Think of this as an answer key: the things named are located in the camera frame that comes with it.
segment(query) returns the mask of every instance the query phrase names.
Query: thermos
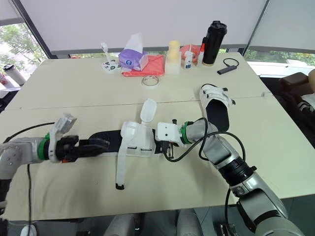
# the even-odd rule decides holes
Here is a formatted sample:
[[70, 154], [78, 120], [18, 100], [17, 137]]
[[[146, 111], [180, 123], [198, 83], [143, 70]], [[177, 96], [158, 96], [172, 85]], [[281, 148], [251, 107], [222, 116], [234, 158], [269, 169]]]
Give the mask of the thermos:
[[15, 82], [17, 82], [19, 86], [22, 86], [23, 84], [25, 84], [26, 80], [21, 75], [21, 73], [17, 70], [15, 65], [13, 64], [5, 65], [3, 67], [3, 70], [8, 76], [10, 76]]
[[220, 21], [213, 21], [208, 28], [206, 36], [205, 52], [202, 64], [211, 66], [215, 63], [222, 40], [227, 33], [226, 25]]

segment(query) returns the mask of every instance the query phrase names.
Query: tissue box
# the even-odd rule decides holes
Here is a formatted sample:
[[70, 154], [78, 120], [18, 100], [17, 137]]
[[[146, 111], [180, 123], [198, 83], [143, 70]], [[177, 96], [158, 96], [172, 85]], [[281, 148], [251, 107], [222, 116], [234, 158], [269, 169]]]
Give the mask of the tissue box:
[[149, 62], [146, 52], [140, 53], [132, 49], [123, 49], [118, 57], [120, 65], [130, 70], [142, 71]]

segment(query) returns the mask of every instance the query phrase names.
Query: pink cloth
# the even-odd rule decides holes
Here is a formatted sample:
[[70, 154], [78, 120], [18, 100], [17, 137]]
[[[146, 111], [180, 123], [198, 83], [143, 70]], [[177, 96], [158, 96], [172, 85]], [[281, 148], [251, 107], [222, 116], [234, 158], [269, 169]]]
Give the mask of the pink cloth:
[[148, 56], [149, 63], [144, 67], [142, 71], [132, 70], [129, 72], [123, 72], [124, 76], [147, 76], [147, 75], [164, 75], [164, 56], [156, 55], [156, 56]]

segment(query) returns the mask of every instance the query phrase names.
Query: tissue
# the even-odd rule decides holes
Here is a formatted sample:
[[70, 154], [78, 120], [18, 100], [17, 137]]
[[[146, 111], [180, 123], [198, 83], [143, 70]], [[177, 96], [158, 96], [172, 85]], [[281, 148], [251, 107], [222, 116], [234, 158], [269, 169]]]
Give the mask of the tissue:
[[133, 34], [125, 48], [119, 53], [120, 65], [129, 71], [132, 69], [142, 71], [149, 62], [148, 55], [143, 51], [142, 45], [142, 34]]

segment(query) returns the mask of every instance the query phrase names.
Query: gray pants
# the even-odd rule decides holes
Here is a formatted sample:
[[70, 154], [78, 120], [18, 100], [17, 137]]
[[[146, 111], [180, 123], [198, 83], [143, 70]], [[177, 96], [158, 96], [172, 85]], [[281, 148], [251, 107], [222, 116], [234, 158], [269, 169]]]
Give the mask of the gray pants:
[[[104, 236], [134, 236], [139, 217], [139, 214], [116, 215]], [[177, 220], [176, 236], [203, 236], [194, 209], [183, 209], [180, 211]]]

